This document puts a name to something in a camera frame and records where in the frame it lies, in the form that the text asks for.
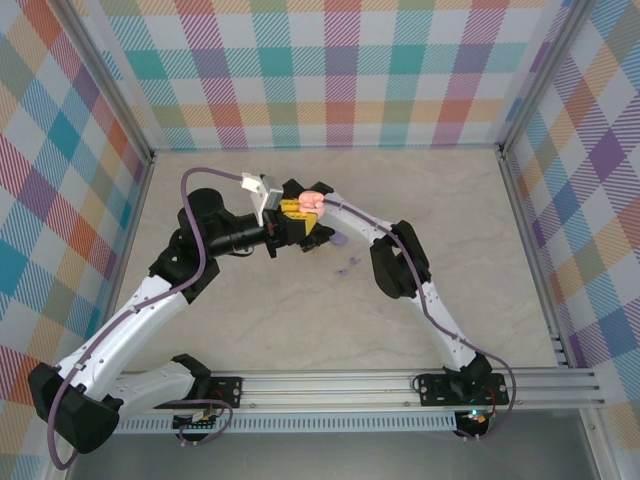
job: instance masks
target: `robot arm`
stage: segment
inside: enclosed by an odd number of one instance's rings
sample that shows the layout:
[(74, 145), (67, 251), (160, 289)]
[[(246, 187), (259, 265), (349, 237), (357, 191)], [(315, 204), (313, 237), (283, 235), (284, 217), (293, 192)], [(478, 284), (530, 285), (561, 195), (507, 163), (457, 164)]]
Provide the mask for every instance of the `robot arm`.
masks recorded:
[[(216, 190), (199, 189), (188, 196), (206, 257), (204, 271), (195, 283), (143, 308), (136, 306), (181, 287), (198, 271), (200, 258), (194, 232), (185, 209), (182, 209), (178, 214), (180, 228), (151, 265), (149, 276), (125, 305), (89, 341), (57, 366), (41, 363), (29, 374), (36, 411), (45, 421), (61, 385), (69, 383), (58, 406), (55, 430), (78, 452), (95, 450), (120, 421), (133, 415), (173, 400), (210, 398), (207, 395), (211, 394), (211, 371), (188, 355), (175, 357), (157, 370), (129, 376), (126, 380), (118, 377), (151, 336), (192, 303), (220, 273), (216, 258), (222, 255), (235, 255), (261, 244), (266, 245), (272, 258), (278, 248), (294, 244), (306, 252), (335, 234), (332, 225), (346, 227), (363, 235), (371, 244), (374, 275), (381, 290), (392, 298), (409, 297), (420, 307), (416, 295), (418, 286), (408, 272), (407, 263), (392, 251), (392, 242), (385, 234), (385, 231), (393, 232), (407, 247), (418, 269), (431, 314), (447, 330), (465, 338), (440, 300), (431, 281), (428, 260), (407, 222), (392, 225), (374, 219), (383, 228), (373, 227), (348, 213), (344, 207), (369, 219), (373, 217), (349, 205), (331, 187), (317, 183), (309, 190), (325, 195), (322, 207), (325, 215), (320, 224), (318, 215), (312, 213), (313, 208), (305, 210), (298, 205), (297, 199), (305, 189), (295, 180), (279, 187), (268, 177), (243, 174), (242, 186), (251, 191), (255, 212), (240, 217), (224, 208)], [(120, 319), (127, 310), (131, 310), (131, 314)], [(484, 356), (431, 327), (445, 363), (445, 373), (450, 377), (446, 388), (456, 393), (458, 401), (467, 401), (482, 388), (491, 367)], [(80, 363), (98, 337), (104, 338), (91, 356)]]
[[(394, 226), (389, 222), (372, 217), (366, 212), (363, 212), (357, 207), (354, 207), (335, 192), (328, 193), (325, 196), (325, 200), (327, 205), (325, 209), (325, 215), (322, 217), (322, 223), (329, 227), (335, 228), (336, 230), (349, 229), (350, 231), (358, 233), (360, 236), (364, 237), (371, 245), (371, 254), (374, 274), (376, 274), (376, 281), (379, 285), (386, 282), (386, 285), (384, 285), (385, 288), (382, 288), (383, 285), (380, 285), (381, 289), (392, 298), (398, 298), (399, 296), (401, 296), (402, 288), (398, 288), (393, 285), (394, 280), (398, 279), (398, 275), (389, 273), (384, 268), (385, 264), (389, 265), (390, 262), (388, 262), (388, 260), (390, 259), (391, 254), (390, 250), (387, 248), (388, 245), (384, 241), (384, 237), (386, 236), (386, 234), (379, 228), (373, 227), (370, 223), (354, 216), (352, 213), (345, 210), (344, 206), (351, 207), (350, 209), (359, 211), (361, 214), (371, 218), (373, 221), (375, 221), (375, 223), (387, 230), (393, 230)], [(412, 234), (413, 237), (415, 237), (415, 234), (413, 234), (413, 229), (408, 223), (400, 222), (398, 225), (399, 228), (404, 227), (406, 230), (410, 230), (408, 234)], [(424, 256), (424, 252), (422, 252), (421, 250), (422, 249), (420, 248), (420, 252), (418, 253), (421, 258), (417, 259), (418, 262), (416, 263), (422, 263), (424, 267), (423, 270), (426, 270), (425, 276), (429, 277), (428, 280), (425, 280), (423, 282), (422, 289), (427, 297), (427, 301), (429, 302), (429, 311), (431, 315), (445, 329), (455, 333), (460, 338), (466, 338), (458, 324), (454, 321), (453, 317), (447, 310), (447, 307), (440, 299), (440, 296), (438, 295), (438, 292), (436, 290), (436, 286), (431, 280), (431, 275), (428, 273), (428, 261), (426, 260), (426, 256)], [(436, 339), (436, 348), (438, 349), (438, 353), (444, 365), (447, 368), (456, 371), (460, 371), (464, 367), (467, 367), (474, 360), (476, 353), (465, 345), (462, 345), (459, 341), (452, 339), (451, 336), (446, 335), (442, 331), (436, 329), (431, 324), (431, 322), (427, 321), (427, 319), (424, 317), (424, 314), (422, 313), (420, 298), (418, 297), (418, 295), (415, 295), (415, 289), (413, 289), (413, 297), (410, 299), (410, 301), (417, 309), (420, 318), (426, 322), (427, 328), (429, 328), (429, 330), (431, 331), (432, 336)]]

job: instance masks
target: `yellow object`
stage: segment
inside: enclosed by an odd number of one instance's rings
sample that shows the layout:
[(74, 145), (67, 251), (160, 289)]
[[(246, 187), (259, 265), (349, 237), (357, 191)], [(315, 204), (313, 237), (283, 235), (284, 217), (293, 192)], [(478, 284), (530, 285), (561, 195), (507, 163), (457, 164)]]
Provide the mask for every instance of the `yellow object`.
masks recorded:
[(282, 210), (282, 213), (291, 220), (304, 220), (305, 232), (309, 235), (318, 221), (318, 215), (315, 213), (302, 213), (298, 211), (299, 208), (300, 202), (298, 200), (280, 200), (280, 210)]
[(315, 213), (302, 213), (302, 212), (285, 212), (283, 211), (287, 217), (292, 220), (304, 220), (304, 228), (307, 235), (311, 233), (314, 225), (318, 221), (318, 215)]
[(285, 212), (297, 212), (300, 208), (298, 200), (280, 200), (280, 209)]

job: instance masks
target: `plaid wallpaper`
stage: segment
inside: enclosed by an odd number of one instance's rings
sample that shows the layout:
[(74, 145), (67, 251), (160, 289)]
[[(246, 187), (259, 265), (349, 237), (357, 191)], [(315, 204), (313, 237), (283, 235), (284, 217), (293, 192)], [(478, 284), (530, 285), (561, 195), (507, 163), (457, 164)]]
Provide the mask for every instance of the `plaid wallpaper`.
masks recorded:
[(551, 45), (555, 41), (558, 33), (562, 30), (562, 26), (564, 25), (564, 21), (567, 19), (567, 15), (569, 14), (569, 10), (571, 10), (571, 6), (573, 5), (574, 0), (563, 0), (562, 5), (558, 9), (556, 13), (556, 17), (553, 19), (553, 23), (551, 24), (551, 28), (547, 31), (546, 36), (544, 37), (544, 41), (540, 46), (540, 50), (536, 54), (535, 59), (531, 63), (529, 67), (529, 71), (525, 76), (524, 82), (520, 86), (520, 90), (518, 91), (518, 96), (515, 101), (511, 105), (509, 109), (509, 114), (500, 129), (500, 133), (498, 138), (496, 139), (496, 143), (503, 143), (511, 125), (513, 125), (513, 121), (516, 118), (516, 115), (520, 111), (520, 106), (522, 105), (522, 101), (526, 98), (529, 90), (531, 90), (531, 86), (533, 85), (533, 81), (536, 79), (538, 75), (538, 71), (542, 65), (542, 62), (546, 59), (547, 54), (550, 51)]
[(640, 1), (600, 0), (513, 168), (571, 346), (640, 470)]
[(74, 3), (150, 142), (172, 149), (493, 144), (557, 32), (545, 39), (545, 15), (566, 10), (560, 0)]
[(45, 0), (0, 7), (0, 478), (33, 478), (26, 376), (99, 325), (143, 163)]

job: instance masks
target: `small purple object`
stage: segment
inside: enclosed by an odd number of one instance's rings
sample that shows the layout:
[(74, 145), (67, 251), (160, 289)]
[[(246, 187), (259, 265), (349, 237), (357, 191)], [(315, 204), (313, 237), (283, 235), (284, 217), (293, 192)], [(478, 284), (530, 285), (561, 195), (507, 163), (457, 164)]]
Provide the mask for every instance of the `small purple object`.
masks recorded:
[(344, 233), (336, 232), (333, 235), (331, 235), (331, 238), (329, 238), (329, 241), (333, 245), (341, 246), (349, 241), (349, 237), (347, 237)]

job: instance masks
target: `beige floor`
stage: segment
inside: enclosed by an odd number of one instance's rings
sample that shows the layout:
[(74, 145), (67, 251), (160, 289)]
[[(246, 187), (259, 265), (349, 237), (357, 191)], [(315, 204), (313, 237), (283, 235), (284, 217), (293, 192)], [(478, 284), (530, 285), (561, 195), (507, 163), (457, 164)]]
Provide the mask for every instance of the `beige floor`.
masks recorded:
[[(463, 331), (517, 367), (554, 366), (531, 274), (493, 151), (264, 150), (161, 154), (151, 182), (120, 304), (177, 228), (180, 178), (209, 165), (265, 173), (279, 181), (317, 180), (377, 217), (411, 222), (436, 284)], [(234, 182), (197, 174), (190, 189), (213, 187), (238, 215), (251, 211)], [(350, 266), (351, 257), (362, 262)], [(367, 245), (352, 238), (303, 254), (264, 247), (225, 257), (221, 274), (172, 319), (129, 365), (154, 368), (190, 353), (214, 370), (391, 369), (442, 365), (410, 305), (382, 294)], [(335, 271), (348, 268), (346, 276)]]

